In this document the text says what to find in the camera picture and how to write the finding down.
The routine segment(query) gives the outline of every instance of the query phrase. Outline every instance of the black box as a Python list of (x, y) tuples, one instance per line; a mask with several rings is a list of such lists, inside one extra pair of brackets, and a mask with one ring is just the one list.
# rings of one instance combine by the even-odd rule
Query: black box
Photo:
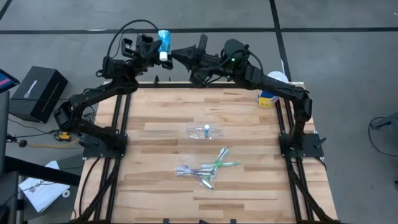
[(33, 66), (10, 99), (10, 114), (46, 123), (67, 84), (57, 70)]

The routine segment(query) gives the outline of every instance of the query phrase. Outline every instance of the concrete floor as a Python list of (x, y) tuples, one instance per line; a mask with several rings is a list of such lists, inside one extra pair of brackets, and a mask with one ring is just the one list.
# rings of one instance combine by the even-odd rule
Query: concrete floor
[[(395, 0), (276, 0), (282, 27), (398, 27)], [(13, 0), (0, 21), (0, 30), (118, 29), (132, 19), (149, 19), (159, 27), (273, 27), (266, 0)], [(134, 27), (148, 27), (139, 24)], [(200, 34), (174, 34), (172, 48), (197, 44)], [(58, 69), (70, 82), (63, 97), (94, 87), (104, 80), (101, 66), (113, 35), (2, 35), (0, 67), (19, 80), (33, 65)], [(207, 51), (218, 53), (224, 41), (238, 39), (251, 46), (265, 71), (281, 70), (275, 34), (208, 34)], [(293, 81), (303, 81), (313, 98), (313, 117), (324, 144), (328, 178), (339, 219), (348, 223), (396, 223), (398, 219), (398, 158), (376, 152), (367, 135), (369, 121), (398, 111), (398, 33), (288, 33), (285, 47)], [(188, 80), (175, 63), (172, 71), (151, 69), (140, 80)], [(47, 124), (23, 122), (42, 130)], [(10, 134), (33, 130), (9, 123)], [(390, 128), (373, 132), (380, 150), (398, 154)], [(51, 136), (33, 142), (56, 144)], [(21, 149), (7, 145), (7, 155), (37, 164), (81, 153), (81, 149)], [(31, 223), (65, 222), (70, 207)]]

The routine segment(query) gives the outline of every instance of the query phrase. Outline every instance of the blue bottle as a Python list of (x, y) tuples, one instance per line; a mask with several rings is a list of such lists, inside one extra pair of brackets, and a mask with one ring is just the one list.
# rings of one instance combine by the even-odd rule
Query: blue bottle
[(159, 40), (162, 40), (162, 45), (159, 47), (159, 59), (166, 62), (170, 52), (170, 32), (168, 30), (159, 30), (158, 35)]

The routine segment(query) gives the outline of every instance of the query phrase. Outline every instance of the wooden plank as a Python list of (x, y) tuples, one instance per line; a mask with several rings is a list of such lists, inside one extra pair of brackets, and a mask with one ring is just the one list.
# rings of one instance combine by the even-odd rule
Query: wooden plank
[[(257, 94), (233, 88), (145, 88), (135, 92), (112, 222), (161, 223), (169, 218), (172, 223), (198, 223), (199, 219), (229, 223), (233, 218), (238, 223), (293, 223), (276, 110), (260, 108)], [(115, 101), (112, 98), (99, 104), (97, 124), (110, 125)], [(282, 107), (287, 124), (283, 102)], [(213, 140), (190, 139), (186, 134), (190, 122), (220, 123), (223, 135)], [(313, 120), (306, 131), (314, 131)], [(229, 155), (225, 161), (239, 161), (240, 165), (221, 168), (213, 183), (215, 190), (202, 187), (194, 178), (176, 177), (175, 166), (199, 167), (212, 162), (226, 146)], [(85, 162), (82, 181), (93, 161)], [(90, 175), (84, 207), (98, 191), (102, 162)], [(305, 159), (304, 166), (310, 192), (324, 211), (336, 218), (325, 168), (313, 159)], [(107, 202), (106, 197), (102, 217)], [(301, 208), (305, 214), (302, 199)]]

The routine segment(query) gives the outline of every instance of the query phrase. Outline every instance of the white paper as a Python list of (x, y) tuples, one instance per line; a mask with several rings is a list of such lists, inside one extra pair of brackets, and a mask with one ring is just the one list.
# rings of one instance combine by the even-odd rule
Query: white paper
[[(49, 162), (46, 167), (59, 170), (59, 166), (56, 161)], [(65, 184), (52, 184), (40, 179), (29, 177), (25, 181), (19, 184), (19, 188), (24, 190), (26, 197), (29, 199), (33, 207), (37, 212), (43, 212), (48, 206), (50, 206), (62, 192), (70, 188), (69, 185)]]

